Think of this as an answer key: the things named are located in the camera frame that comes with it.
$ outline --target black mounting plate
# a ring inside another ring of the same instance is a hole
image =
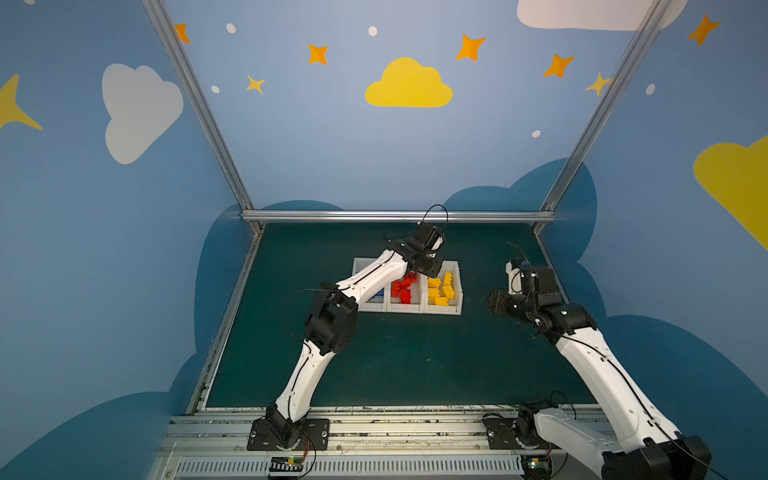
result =
[[[310,443],[310,452],[313,450],[322,451],[328,449],[328,426],[330,420],[328,419],[307,419],[304,422],[305,435],[310,437],[312,443]],[[270,451],[275,452],[280,450],[277,446],[280,442],[277,437],[272,433],[270,424],[266,419],[258,419],[250,426],[250,434],[248,435],[248,450],[257,451]],[[293,448],[293,451],[303,452],[306,447],[306,440],[304,435],[299,437],[299,444]]]
[[[488,447],[491,450],[516,450],[522,448],[515,438],[515,419],[486,417],[482,420],[485,425],[485,436],[488,437]]]

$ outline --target yellow cloud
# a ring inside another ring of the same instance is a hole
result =
[[[697,157],[694,175],[768,249],[768,137],[750,147],[712,145]]]
[[[382,80],[366,90],[366,100],[377,107],[442,107],[451,98],[453,90],[437,70],[405,57],[387,65]]]

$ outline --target cloud decoration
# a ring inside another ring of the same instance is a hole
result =
[[[768,249],[768,137],[749,147],[715,144],[694,161],[704,190]]]
[[[442,83],[440,73],[422,67],[413,58],[398,58],[384,70],[381,81],[366,90],[366,100],[377,107],[442,107],[453,90]]]
[[[136,70],[112,64],[101,79],[107,125],[107,149],[120,164],[136,161],[179,118],[181,90],[142,65]]]
[[[674,22],[688,0],[672,0],[661,27]],[[635,31],[653,0],[520,0],[518,18],[533,28]]]

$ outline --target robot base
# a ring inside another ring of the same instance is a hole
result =
[[[310,444],[310,450],[327,450],[328,449],[328,426],[330,421],[328,419],[307,419],[304,423],[303,434],[309,436],[312,443]],[[293,447],[294,451],[303,451],[306,447],[306,439],[304,435],[299,437],[299,442]],[[280,440],[272,432],[270,424],[266,419],[258,419],[250,427],[250,434],[248,435],[248,450],[257,451],[269,451],[275,452],[277,450],[283,450],[279,447]]]

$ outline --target robotic arm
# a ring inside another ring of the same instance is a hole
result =
[[[548,267],[507,264],[508,288],[486,297],[496,315],[530,323],[576,369],[611,423],[618,445],[554,403],[521,406],[515,435],[523,448],[556,444],[603,480],[700,480],[711,454],[699,437],[686,437],[642,392],[608,348],[581,305],[562,303]]]
[[[355,333],[358,305],[411,270],[432,278],[440,273],[442,258],[435,254],[442,244],[441,228],[421,222],[406,241],[388,243],[376,261],[350,278],[321,283],[304,322],[299,361],[283,393],[266,409],[266,420],[283,449],[298,444],[320,378]]]

